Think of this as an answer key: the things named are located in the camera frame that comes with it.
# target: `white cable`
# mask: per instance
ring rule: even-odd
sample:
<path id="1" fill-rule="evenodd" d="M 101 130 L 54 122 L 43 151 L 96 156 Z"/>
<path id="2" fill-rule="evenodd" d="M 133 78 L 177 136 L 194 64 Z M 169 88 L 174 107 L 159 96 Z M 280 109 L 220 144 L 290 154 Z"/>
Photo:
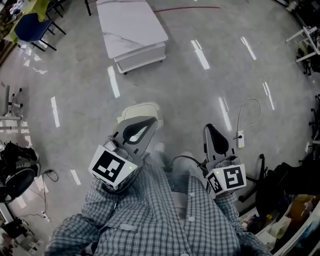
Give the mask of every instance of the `white cable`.
<path id="1" fill-rule="evenodd" d="M 261 118 L 261 106 L 260 106 L 259 101 L 258 101 L 256 98 L 248 98 L 248 99 L 241 105 L 241 108 L 240 108 L 240 113 L 239 113 L 239 118 L 238 118 L 238 131 L 240 131 L 240 116 L 241 116 L 242 108 L 243 108 L 244 104 L 245 104 L 246 102 L 248 102 L 249 100 L 255 100 L 255 101 L 258 103 L 258 105 L 259 105 L 259 112 L 260 112 L 260 113 L 259 113 L 259 119 L 258 119 L 258 121 L 256 121 L 254 124 L 251 124 L 251 125 L 249 125 L 247 128 L 245 128 L 245 129 L 243 130 L 243 132 L 244 132 L 246 129 L 252 127 L 252 126 L 255 126 L 255 125 L 260 121 L 260 118 Z"/>

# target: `cable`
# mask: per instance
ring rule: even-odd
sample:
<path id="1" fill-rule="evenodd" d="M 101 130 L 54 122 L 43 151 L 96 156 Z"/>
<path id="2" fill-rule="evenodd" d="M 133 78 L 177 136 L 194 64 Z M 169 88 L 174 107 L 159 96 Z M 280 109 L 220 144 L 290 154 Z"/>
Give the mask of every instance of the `cable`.
<path id="1" fill-rule="evenodd" d="M 177 7 L 177 8 L 169 8 L 169 9 L 162 9 L 162 10 L 155 10 L 154 13 L 165 12 L 165 11 L 172 11 L 172 10 L 180 10 L 180 9 L 193 9 L 193 8 L 204 8 L 204 9 L 220 9 L 220 7 L 216 6 L 187 6 L 187 7 Z"/>
<path id="2" fill-rule="evenodd" d="M 49 173 L 55 173 L 56 175 L 56 180 L 53 180 L 50 176 L 49 176 Z M 48 209 L 48 206 L 47 206 L 47 198 L 46 198 L 46 186 L 45 186 L 45 179 L 44 179 L 44 175 L 47 175 L 49 177 L 50 180 L 52 180 L 53 182 L 57 182 L 59 180 L 59 176 L 58 174 L 52 170 L 52 169 L 49 169 L 49 170 L 46 170 L 44 173 L 42 173 L 40 176 L 42 176 L 42 185 L 43 185 L 43 195 L 44 195 L 44 198 L 37 192 L 35 192 L 33 189 L 29 188 L 29 190 L 31 190 L 32 192 L 34 192 L 35 194 L 37 194 L 39 197 L 42 198 L 42 200 L 44 200 L 44 211 L 43 213 L 45 214 L 47 212 L 47 209 Z M 39 216 L 40 218 L 45 218 L 44 216 L 41 216 L 40 214 L 36 213 L 36 214 L 26 214 L 26 215 L 22 215 L 22 216 L 19 216 L 18 218 L 22 218 L 22 217 L 27 217 L 27 216 Z"/>
<path id="3" fill-rule="evenodd" d="M 56 175 L 56 180 L 53 180 L 50 176 L 49 176 L 49 174 L 50 173 L 55 173 L 55 175 Z M 59 176 L 58 176 L 58 174 L 54 171 L 54 170 L 46 170 L 43 174 L 46 174 L 48 177 L 49 177 L 49 179 L 50 180 L 52 180 L 53 182 L 57 182 L 58 180 L 59 180 Z"/>
<path id="4" fill-rule="evenodd" d="M 259 105 L 259 119 L 258 119 L 258 121 L 256 121 L 254 124 L 251 124 L 251 125 L 249 125 L 247 128 L 245 128 L 245 129 L 243 130 L 243 132 L 244 132 L 246 129 L 252 127 L 252 126 L 255 126 L 255 125 L 260 121 L 260 118 L 261 118 L 261 106 L 260 106 L 259 101 L 258 101 L 256 98 L 248 98 L 248 99 L 241 105 L 241 108 L 240 108 L 240 113 L 239 113 L 239 118 L 238 118 L 238 131 L 240 131 L 240 116 L 241 116 L 242 108 L 243 108 L 244 104 L 245 104 L 246 102 L 250 101 L 250 100 L 255 100 L 255 101 L 258 103 L 258 105 Z"/>
<path id="5" fill-rule="evenodd" d="M 187 155 L 178 155 L 178 156 L 176 156 L 175 158 L 173 158 L 171 160 L 170 166 L 173 165 L 174 160 L 177 159 L 177 158 L 188 158 L 188 159 L 191 159 L 192 161 L 194 161 L 198 165 L 197 167 L 199 167 L 201 169 L 204 177 L 208 174 L 208 170 L 205 167 L 203 167 L 204 163 L 200 163 L 197 159 L 195 159 L 195 158 L 193 158 L 191 156 L 187 156 Z"/>

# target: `marble tabletop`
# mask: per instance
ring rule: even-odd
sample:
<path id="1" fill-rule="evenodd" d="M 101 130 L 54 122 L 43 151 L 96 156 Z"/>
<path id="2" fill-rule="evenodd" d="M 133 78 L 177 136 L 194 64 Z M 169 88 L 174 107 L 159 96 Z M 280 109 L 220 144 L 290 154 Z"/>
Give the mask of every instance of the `marble tabletop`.
<path id="1" fill-rule="evenodd" d="M 168 40 L 144 0 L 98 0 L 96 6 L 110 59 Z"/>

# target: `power outlet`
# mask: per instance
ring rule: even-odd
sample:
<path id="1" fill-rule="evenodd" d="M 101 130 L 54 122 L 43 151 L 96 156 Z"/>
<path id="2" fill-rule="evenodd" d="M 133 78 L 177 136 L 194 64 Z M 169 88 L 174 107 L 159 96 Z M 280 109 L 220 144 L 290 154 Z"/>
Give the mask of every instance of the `power outlet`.
<path id="1" fill-rule="evenodd" d="M 43 210 L 41 211 L 41 213 L 48 222 L 51 222 L 51 219 L 49 219 L 48 215 Z"/>
<path id="2" fill-rule="evenodd" d="M 245 134 L 243 130 L 238 130 L 236 132 L 236 136 L 238 137 L 237 140 L 237 145 L 238 149 L 244 148 L 245 147 Z"/>

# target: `white table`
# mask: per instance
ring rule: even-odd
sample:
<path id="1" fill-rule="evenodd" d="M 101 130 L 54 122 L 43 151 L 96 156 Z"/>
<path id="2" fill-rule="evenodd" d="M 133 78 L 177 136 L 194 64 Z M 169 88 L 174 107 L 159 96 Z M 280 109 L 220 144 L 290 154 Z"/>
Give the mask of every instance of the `white table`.
<path id="1" fill-rule="evenodd" d="M 166 58 L 168 36 L 144 0 L 96 2 L 106 51 L 120 73 Z"/>
<path id="2" fill-rule="evenodd" d="M 314 52 L 309 53 L 308 55 L 303 56 L 302 58 L 297 59 L 297 60 L 295 61 L 296 63 L 301 62 L 301 61 L 303 61 L 303 60 L 305 60 L 305 59 L 308 59 L 308 58 L 310 58 L 310 57 L 312 57 L 312 56 L 314 56 L 314 55 L 317 55 L 317 54 L 320 55 L 320 50 L 319 50 L 318 47 L 315 45 L 315 42 L 312 40 L 312 38 L 311 38 L 311 36 L 310 36 L 310 34 L 312 34 L 313 32 L 315 32 L 315 31 L 317 31 L 317 30 L 318 30 L 318 28 L 317 28 L 316 26 L 313 27 L 313 28 L 311 28 L 311 27 L 302 27 L 302 29 L 301 29 L 299 32 L 295 33 L 293 36 L 291 36 L 291 37 L 289 37 L 287 40 L 285 40 L 285 42 L 288 43 L 290 40 L 292 40 L 292 39 L 296 38 L 297 36 L 299 36 L 299 35 L 301 35 L 301 34 L 304 33 L 304 34 L 306 35 L 306 39 L 305 39 L 305 40 L 309 40 L 309 41 L 310 41 L 310 44 L 311 44 Z"/>

